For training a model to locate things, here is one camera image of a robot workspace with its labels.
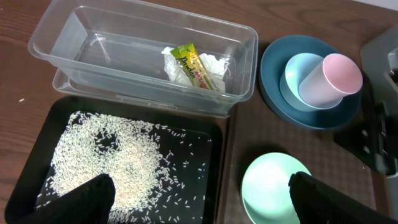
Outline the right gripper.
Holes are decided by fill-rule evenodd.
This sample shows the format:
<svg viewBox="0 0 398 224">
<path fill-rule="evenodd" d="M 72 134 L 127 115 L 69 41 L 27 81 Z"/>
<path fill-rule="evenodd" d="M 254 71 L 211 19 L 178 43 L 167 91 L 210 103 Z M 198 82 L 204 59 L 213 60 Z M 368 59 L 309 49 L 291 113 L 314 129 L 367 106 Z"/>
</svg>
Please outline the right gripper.
<svg viewBox="0 0 398 224">
<path fill-rule="evenodd" d="M 397 116 L 388 115 L 385 104 L 375 106 L 369 119 L 335 133 L 334 142 L 371 170 L 397 175 Z"/>
</svg>

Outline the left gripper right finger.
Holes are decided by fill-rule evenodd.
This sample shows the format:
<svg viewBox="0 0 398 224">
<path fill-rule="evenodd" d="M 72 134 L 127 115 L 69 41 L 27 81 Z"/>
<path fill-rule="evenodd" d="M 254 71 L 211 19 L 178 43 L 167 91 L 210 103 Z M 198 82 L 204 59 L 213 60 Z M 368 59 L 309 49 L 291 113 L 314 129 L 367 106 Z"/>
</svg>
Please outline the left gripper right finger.
<svg viewBox="0 0 398 224">
<path fill-rule="evenodd" d="M 301 224 L 397 224 L 304 172 L 292 174 L 289 187 Z"/>
</svg>

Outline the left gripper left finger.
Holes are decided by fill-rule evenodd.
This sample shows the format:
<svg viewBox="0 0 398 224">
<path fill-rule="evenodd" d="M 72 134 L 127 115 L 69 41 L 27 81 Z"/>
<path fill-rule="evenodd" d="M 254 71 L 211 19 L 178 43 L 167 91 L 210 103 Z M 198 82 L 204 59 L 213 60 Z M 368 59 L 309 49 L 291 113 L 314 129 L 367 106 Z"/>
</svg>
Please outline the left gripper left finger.
<svg viewBox="0 0 398 224">
<path fill-rule="evenodd" d="M 47 206 L 18 220 L 21 224 L 107 224 L 115 199 L 115 186 L 100 174 Z"/>
</svg>

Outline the mint green bowl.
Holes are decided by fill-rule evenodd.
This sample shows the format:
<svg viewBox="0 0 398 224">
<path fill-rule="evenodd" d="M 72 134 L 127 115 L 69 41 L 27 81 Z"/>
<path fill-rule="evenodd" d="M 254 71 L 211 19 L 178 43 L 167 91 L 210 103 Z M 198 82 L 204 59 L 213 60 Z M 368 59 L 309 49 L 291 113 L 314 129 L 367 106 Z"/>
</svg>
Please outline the mint green bowl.
<svg viewBox="0 0 398 224">
<path fill-rule="evenodd" d="M 241 182 L 244 209 L 255 224 L 299 224 L 290 198 L 289 180 L 297 172 L 310 171 L 296 158 L 271 152 L 256 158 Z"/>
</svg>

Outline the white rice grains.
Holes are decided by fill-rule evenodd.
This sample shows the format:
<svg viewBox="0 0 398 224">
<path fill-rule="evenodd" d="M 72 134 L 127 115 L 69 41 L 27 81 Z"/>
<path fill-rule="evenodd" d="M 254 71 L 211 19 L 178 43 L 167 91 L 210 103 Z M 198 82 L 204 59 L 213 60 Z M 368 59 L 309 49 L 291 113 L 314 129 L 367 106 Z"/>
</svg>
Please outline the white rice grains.
<svg viewBox="0 0 398 224">
<path fill-rule="evenodd" d="M 110 223 L 201 223 L 211 138 L 205 133 L 76 111 L 55 146 L 39 210 L 100 174 L 116 189 Z"/>
</svg>

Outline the green yellow snack wrapper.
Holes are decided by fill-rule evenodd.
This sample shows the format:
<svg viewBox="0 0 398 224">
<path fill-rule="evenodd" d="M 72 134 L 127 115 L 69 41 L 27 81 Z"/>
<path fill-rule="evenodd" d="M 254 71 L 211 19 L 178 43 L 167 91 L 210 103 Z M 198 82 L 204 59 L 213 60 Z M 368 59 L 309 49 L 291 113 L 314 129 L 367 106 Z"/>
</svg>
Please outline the green yellow snack wrapper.
<svg viewBox="0 0 398 224">
<path fill-rule="evenodd" d="M 206 70 L 193 43 L 179 46 L 170 51 L 175 57 L 191 84 L 207 90 L 216 90 L 214 81 Z"/>
</svg>

